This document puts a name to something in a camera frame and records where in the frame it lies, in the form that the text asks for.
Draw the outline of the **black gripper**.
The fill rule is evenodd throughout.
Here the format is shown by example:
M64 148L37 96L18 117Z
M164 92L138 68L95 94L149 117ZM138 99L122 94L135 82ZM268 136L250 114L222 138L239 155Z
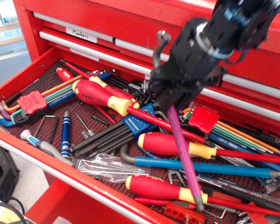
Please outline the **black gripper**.
M227 23L224 17L187 21L170 48L169 60L161 63L161 73L146 82L162 112L173 104L177 110L188 106L222 75L218 64L228 57Z

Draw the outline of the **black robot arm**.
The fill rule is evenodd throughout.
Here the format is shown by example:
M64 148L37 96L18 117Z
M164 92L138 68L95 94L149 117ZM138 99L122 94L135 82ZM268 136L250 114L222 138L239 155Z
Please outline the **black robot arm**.
M184 108L204 87L216 84L226 72L219 63L228 63L234 50L243 60L267 39L279 11L280 0L219 0L210 19L189 19L174 41L160 32L144 90L154 93L163 112Z

